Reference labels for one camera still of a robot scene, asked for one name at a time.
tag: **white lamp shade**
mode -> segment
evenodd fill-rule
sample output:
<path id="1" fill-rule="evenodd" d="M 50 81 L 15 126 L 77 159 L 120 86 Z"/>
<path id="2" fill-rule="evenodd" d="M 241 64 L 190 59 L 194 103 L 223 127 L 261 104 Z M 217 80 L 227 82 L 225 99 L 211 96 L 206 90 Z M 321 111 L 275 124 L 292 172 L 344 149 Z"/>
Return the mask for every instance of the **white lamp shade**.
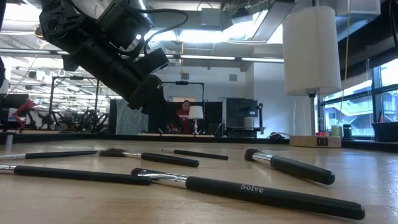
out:
<path id="1" fill-rule="evenodd" d="M 191 106 L 189 108 L 189 119 L 203 119 L 203 110 L 201 106 Z"/>
<path id="2" fill-rule="evenodd" d="M 286 93 L 340 91 L 335 11 L 326 6 L 302 9 L 286 18 L 283 28 Z"/>

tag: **wall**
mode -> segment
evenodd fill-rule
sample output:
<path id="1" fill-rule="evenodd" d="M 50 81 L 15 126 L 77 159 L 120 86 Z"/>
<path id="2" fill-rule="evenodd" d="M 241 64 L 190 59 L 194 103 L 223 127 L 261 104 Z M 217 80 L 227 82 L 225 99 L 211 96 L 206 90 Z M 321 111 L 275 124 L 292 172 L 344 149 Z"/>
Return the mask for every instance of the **wall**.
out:
<path id="1" fill-rule="evenodd" d="M 175 82 L 181 80 L 180 67 L 167 67 L 155 72 L 162 81 Z M 202 68 L 183 67 L 185 73 L 190 74 L 189 82 L 203 82 L 205 84 L 205 100 L 221 101 L 223 98 L 244 98 L 245 73 L 239 68 Z M 229 74 L 237 74 L 236 82 L 229 81 Z M 201 85 L 181 86 L 164 84 L 164 96 L 172 101 L 175 96 L 195 97 L 201 101 Z"/>
<path id="2" fill-rule="evenodd" d="M 264 104 L 262 116 L 266 130 L 264 135 L 258 134 L 258 138 L 266 138 L 271 132 L 311 133 L 310 100 L 306 96 L 289 96 L 285 93 L 282 63 L 254 64 L 254 98 Z M 259 126 L 258 118 L 254 120 L 254 125 Z"/>

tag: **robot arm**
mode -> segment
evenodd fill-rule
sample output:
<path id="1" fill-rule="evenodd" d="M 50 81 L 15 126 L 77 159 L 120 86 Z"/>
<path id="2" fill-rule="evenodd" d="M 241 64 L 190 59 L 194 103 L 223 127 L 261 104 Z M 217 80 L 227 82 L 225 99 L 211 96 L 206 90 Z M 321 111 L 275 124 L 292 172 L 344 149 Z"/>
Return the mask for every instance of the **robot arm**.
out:
<path id="1" fill-rule="evenodd" d="M 136 60 L 144 46 L 141 38 L 134 50 L 119 50 L 128 48 L 137 34 L 143 37 L 150 30 L 144 16 L 122 0 L 113 0 L 98 19 L 78 14 L 73 5 L 71 0 L 42 0 L 42 33 L 47 42 L 69 53 L 62 56 L 64 69 L 74 71 L 81 66 L 122 96 L 132 109 L 174 116 L 158 89 L 161 80 L 150 75 L 169 62 L 162 49 Z"/>

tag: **brush handle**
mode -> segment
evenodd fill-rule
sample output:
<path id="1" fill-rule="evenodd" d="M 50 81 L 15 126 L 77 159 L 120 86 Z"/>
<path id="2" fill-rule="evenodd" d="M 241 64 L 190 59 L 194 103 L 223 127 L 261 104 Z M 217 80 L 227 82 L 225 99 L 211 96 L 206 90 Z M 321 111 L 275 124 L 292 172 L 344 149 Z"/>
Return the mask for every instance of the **brush handle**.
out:
<path id="1" fill-rule="evenodd" d="M 199 177 L 188 177 L 185 185 L 187 189 L 197 192 L 264 205 L 334 215 L 355 220 L 362 220 L 365 217 L 365 210 L 360 204 L 333 198 Z"/>
<path id="2" fill-rule="evenodd" d="M 175 164 L 180 166 L 198 167 L 199 161 L 193 159 L 186 159 L 175 156 L 165 156 L 160 154 L 144 152 L 141 154 L 141 159 L 154 162 L 164 162 L 168 164 Z"/>
<path id="3" fill-rule="evenodd" d="M 332 171 L 295 161 L 293 159 L 288 159 L 281 156 L 272 156 L 270 163 L 271 166 L 277 170 L 304 179 L 323 184 L 332 184 L 335 181 L 335 175 L 332 173 Z"/>
<path id="4" fill-rule="evenodd" d="M 191 151 L 176 149 L 176 150 L 174 150 L 174 153 L 181 154 L 181 155 L 187 155 L 187 156 L 198 156 L 198 157 L 205 157 L 205 158 L 212 158 L 212 159 L 228 160 L 228 156 L 209 154 L 209 153 L 203 153 L 203 152 L 191 152 Z"/>
<path id="5" fill-rule="evenodd" d="M 40 158 L 56 158 L 56 157 L 68 157 L 68 156 L 84 156 L 94 155 L 97 151 L 69 151 L 69 152 L 38 152 L 38 153 L 27 153 L 25 159 L 40 159 Z"/>
<path id="6" fill-rule="evenodd" d="M 134 177 L 126 174 L 110 174 L 103 172 L 90 172 L 82 170 L 55 169 L 46 167 L 16 166 L 14 174 L 34 177 L 53 177 L 73 180 L 92 180 L 120 184 L 149 185 L 150 178 Z"/>

